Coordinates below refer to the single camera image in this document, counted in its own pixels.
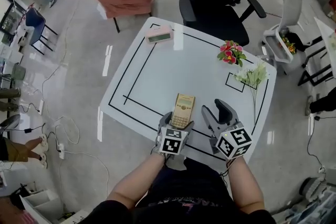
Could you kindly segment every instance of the gray chair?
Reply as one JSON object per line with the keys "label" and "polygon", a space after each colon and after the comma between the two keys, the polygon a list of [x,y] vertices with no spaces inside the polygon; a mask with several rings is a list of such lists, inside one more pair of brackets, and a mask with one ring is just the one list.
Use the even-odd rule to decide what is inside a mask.
{"label": "gray chair", "polygon": [[44,19],[44,17],[34,8],[31,8],[29,11],[27,11],[26,13],[26,26],[32,26],[34,27],[34,32],[33,35],[31,36],[31,39],[29,41],[29,45],[31,45],[34,49],[36,49],[39,53],[43,54],[44,53],[42,51],[40,51],[39,49],[37,49],[34,44],[37,41],[41,41],[41,43],[46,46],[49,50],[52,51],[52,49],[41,40],[41,37],[43,37],[45,40],[48,40],[46,37],[44,37],[43,34],[43,30],[44,27],[47,27],[51,32],[53,32],[55,35],[57,35],[57,33],[55,31],[53,31],[50,27],[48,27],[46,25],[46,20]]}

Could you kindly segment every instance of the white shoe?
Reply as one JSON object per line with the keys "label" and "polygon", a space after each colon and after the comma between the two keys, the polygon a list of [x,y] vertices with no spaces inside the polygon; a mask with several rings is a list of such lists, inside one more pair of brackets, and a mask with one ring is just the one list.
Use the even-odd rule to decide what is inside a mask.
{"label": "white shoe", "polygon": [[55,3],[55,0],[52,0],[49,2],[49,8],[51,8],[53,6],[53,4]]}
{"label": "white shoe", "polygon": [[42,160],[40,160],[40,163],[42,164],[43,168],[47,169],[48,163],[47,163],[47,155],[42,153],[41,155]]}
{"label": "white shoe", "polygon": [[48,144],[47,136],[45,134],[42,134],[40,138],[42,138],[41,147],[42,147],[43,152],[48,151],[49,144]]}

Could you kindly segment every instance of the pink flower bouquet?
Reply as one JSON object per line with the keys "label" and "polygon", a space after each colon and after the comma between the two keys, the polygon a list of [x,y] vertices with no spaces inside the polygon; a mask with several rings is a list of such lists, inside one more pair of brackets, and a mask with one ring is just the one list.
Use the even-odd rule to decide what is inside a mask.
{"label": "pink flower bouquet", "polygon": [[232,65],[235,63],[236,65],[243,66],[243,62],[241,59],[246,59],[245,54],[243,54],[243,47],[238,43],[234,43],[232,40],[225,41],[225,45],[220,47],[221,52],[217,55],[217,58],[220,61],[224,61]]}

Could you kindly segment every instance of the white marker cube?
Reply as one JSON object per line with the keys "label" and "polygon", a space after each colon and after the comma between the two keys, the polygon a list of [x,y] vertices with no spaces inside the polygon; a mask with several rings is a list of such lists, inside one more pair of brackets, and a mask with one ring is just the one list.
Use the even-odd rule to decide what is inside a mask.
{"label": "white marker cube", "polygon": [[161,128],[160,134],[160,152],[178,155],[183,147],[184,140],[188,132],[175,129]]}
{"label": "white marker cube", "polygon": [[236,157],[243,156],[251,144],[251,137],[242,127],[221,133],[216,148],[218,148],[227,159],[235,159]]}

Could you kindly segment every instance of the person's left arm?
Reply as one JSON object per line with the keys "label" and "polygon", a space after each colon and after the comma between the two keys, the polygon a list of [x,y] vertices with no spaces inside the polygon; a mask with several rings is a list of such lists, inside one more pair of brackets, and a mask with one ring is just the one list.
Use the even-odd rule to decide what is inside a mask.
{"label": "person's left arm", "polygon": [[116,184],[107,200],[118,201],[128,209],[134,208],[149,190],[163,167],[164,161],[165,157],[160,154],[150,155],[140,166]]}

